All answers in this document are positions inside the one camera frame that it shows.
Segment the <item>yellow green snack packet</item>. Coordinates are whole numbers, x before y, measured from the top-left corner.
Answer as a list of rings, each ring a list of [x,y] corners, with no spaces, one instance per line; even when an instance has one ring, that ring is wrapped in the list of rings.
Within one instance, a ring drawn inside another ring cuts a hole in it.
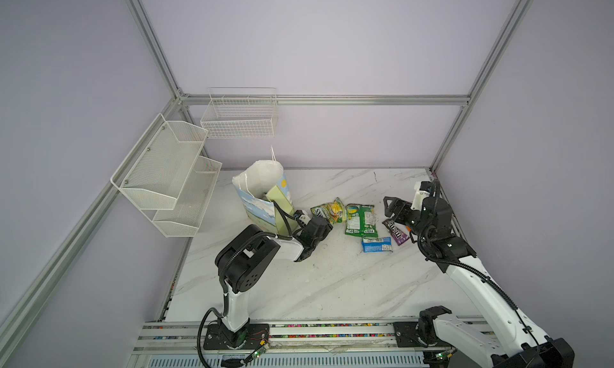
[[[312,215],[327,219],[331,225],[347,220],[345,205],[340,198],[334,201],[314,206],[310,209]]]

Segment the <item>small blue box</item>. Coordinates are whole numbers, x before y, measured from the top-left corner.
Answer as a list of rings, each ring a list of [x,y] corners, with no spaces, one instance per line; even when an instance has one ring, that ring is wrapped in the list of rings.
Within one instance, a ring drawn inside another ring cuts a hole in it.
[[[392,240],[390,237],[384,238],[363,238],[361,245],[364,253],[392,252]]]

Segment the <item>white green paper bag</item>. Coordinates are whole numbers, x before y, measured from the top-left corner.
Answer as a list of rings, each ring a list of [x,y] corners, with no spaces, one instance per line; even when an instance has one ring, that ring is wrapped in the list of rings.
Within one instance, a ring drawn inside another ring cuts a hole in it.
[[[288,179],[273,149],[271,159],[257,160],[232,183],[248,218],[262,230],[282,236],[297,230]]]

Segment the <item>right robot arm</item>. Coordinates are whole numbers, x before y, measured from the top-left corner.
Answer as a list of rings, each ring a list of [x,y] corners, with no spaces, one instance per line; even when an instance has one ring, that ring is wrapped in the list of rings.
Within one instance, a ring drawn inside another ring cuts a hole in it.
[[[409,227],[425,259],[461,288],[495,334],[493,339],[466,325],[452,310],[422,310],[416,340],[425,347],[444,342],[480,367],[571,367],[575,352],[537,326],[493,280],[476,252],[452,230],[452,210],[437,192],[415,203],[385,197],[385,216]]]

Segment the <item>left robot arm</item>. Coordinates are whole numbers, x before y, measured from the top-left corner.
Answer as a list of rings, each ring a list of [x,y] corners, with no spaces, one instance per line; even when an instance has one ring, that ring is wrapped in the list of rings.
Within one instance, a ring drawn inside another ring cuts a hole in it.
[[[275,259],[303,262],[308,259],[333,229],[328,219],[313,217],[304,221],[294,218],[296,227],[286,223],[281,233],[248,225],[214,260],[223,293],[222,310],[212,310],[216,321],[208,327],[204,347],[217,340],[230,349],[243,347],[254,340],[256,332],[268,329],[253,325],[249,316],[249,292],[255,288]]]

